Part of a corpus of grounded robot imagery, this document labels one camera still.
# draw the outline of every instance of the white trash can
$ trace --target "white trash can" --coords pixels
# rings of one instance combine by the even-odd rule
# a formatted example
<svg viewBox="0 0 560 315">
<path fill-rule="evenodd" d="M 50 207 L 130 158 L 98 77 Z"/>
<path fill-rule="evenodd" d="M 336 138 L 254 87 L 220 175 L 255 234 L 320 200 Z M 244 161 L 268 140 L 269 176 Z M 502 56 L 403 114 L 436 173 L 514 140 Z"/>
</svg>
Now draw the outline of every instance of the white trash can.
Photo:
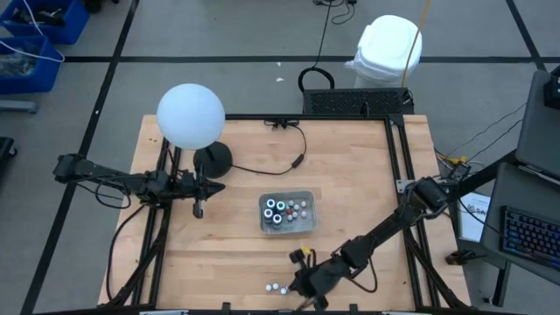
<svg viewBox="0 0 560 315">
<path fill-rule="evenodd" d="M 358 52 L 346 66 L 356 73 L 354 88 L 399 88 L 403 80 L 406 59 L 417 33 L 409 20 L 386 15 L 366 26 L 358 43 Z M 416 68 L 422 54 L 422 34 L 410 56 L 407 77 Z"/>
</svg>

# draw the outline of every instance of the blue storage crate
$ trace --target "blue storage crate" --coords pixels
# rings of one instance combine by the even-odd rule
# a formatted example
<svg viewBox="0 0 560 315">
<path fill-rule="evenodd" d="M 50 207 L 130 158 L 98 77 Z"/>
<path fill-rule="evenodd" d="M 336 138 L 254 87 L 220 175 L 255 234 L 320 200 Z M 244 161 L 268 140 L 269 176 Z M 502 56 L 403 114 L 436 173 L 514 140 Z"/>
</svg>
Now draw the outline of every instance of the blue storage crate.
<svg viewBox="0 0 560 315">
<path fill-rule="evenodd" d="M 6 45 L 18 49 L 25 47 L 25 43 L 40 47 L 40 55 L 60 60 L 62 57 L 49 43 L 45 36 L 29 36 L 19 38 L 0 38 Z M 0 45 L 0 55 L 14 53 Z M 0 76 L 0 94 L 20 94 L 34 92 L 48 92 L 53 89 L 60 63 L 56 61 L 37 59 L 33 71 L 28 75 Z"/>
<path fill-rule="evenodd" d="M 89 19 L 89 13 L 80 0 L 27 0 L 27 3 L 32 10 L 38 4 L 59 4 L 67 7 L 64 16 L 65 26 L 38 25 L 39 29 L 53 44 L 75 44 Z M 11 0 L 2 16 L 0 16 L 0 24 L 14 36 L 39 35 L 33 24 L 16 24 L 10 21 L 16 8 L 27 11 L 23 0 Z"/>
</svg>

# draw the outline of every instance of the wooden tabletop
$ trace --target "wooden tabletop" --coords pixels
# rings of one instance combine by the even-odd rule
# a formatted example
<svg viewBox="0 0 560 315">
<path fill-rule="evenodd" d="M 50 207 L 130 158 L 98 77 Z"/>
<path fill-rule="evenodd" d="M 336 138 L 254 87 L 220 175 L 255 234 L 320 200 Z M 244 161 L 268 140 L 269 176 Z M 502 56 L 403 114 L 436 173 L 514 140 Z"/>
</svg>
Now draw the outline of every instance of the wooden tabletop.
<svg viewBox="0 0 560 315">
<path fill-rule="evenodd" d="M 410 154 L 416 177 L 438 174 L 433 143 L 425 116 L 405 116 Z M 203 204 L 205 216 L 192 215 L 192 201 L 174 201 L 165 251 L 157 308 L 219 309 L 231 302 L 241 310 L 293 309 L 303 299 L 291 292 L 267 292 L 266 284 L 290 284 L 298 267 L 288 254 L 301 246 L 316 249 L 318 261 L 329 257 L 344 241 L 362 235 L 390 215 L 397 206 L 394 180 L 383 122 L 302 121 L 307 137 L 304 162 L 282 176 L 232 169 L 218 178 L 226 189 Z M 404 175 L 398 133 L 395 143 Z M 143 118 L 131 172 L 155 168 L 163 138 L 156 117 Z M 275 130 L 263 121 L 227 121 L 220 141 L 227 144 L 236 165 L 280 172 L 303 150 L 295 129 Z M 183 150 L 180 169 L 193 169 L 193 153 Z M 311 191 L 316 201 L 318 225 L 311 234 L 271 237 L 259 228 L 257 201 L 264 193 Z M 119 224 L 135 210 L 122 211 Z M 116 291 L 137 266 L 148 211 L 143 211 L 121 232 L 115 245 L 111 287 Z M 448 217 L 426 223 L 433 264 L 457 296 L 470 304 L 461 267 L 449 266 L 445 256 L 456 250 Z M 376 293 L 366 293 L 347 280 L 327 295 L 329 310 L 412 310 L 412 292 L 403 244 L 399 234 L 373 255 L 379 280 Z M 418 264 L 423 300 L 428 305 L 425 274 Z M 369 269 L 357 280 L 374 285 Z M 144 288 L 151 282 L 146 275 Z M 100 302 L 107 300 L 101 292 Z M 147 290 L 143 291 L 147 301 Z"/>
</svg>

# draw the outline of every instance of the computer keyboard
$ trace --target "computer keyboard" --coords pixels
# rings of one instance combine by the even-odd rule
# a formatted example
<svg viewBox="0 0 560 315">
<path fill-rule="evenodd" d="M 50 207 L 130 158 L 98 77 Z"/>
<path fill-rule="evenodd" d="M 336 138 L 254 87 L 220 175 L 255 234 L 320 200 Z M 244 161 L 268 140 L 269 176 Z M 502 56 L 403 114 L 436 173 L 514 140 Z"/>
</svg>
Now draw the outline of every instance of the computer keyboard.
<svg viewBox="0 0 560 315">
<path fill-rule="evenodd" d="M 504 206 L 500 250 L 560 270 L 560 224 Z"/>
</svg>

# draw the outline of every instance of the white globe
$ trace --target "white globe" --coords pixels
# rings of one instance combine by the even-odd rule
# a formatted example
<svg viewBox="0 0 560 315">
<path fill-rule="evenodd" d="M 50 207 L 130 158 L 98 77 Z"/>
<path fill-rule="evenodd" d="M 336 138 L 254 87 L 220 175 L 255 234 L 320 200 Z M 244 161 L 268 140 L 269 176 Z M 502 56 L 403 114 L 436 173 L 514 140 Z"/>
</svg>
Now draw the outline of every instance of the white globe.
<svg viewBox="0 0 560 315">
<path fill-rule="evenodd" d="M 197 150 L 212 144 L 220 137 L 225 121 L 218 96 L 198 84 L 173 87 L 157 106 L 162 134 L 181 149 Z"/>
</svg>

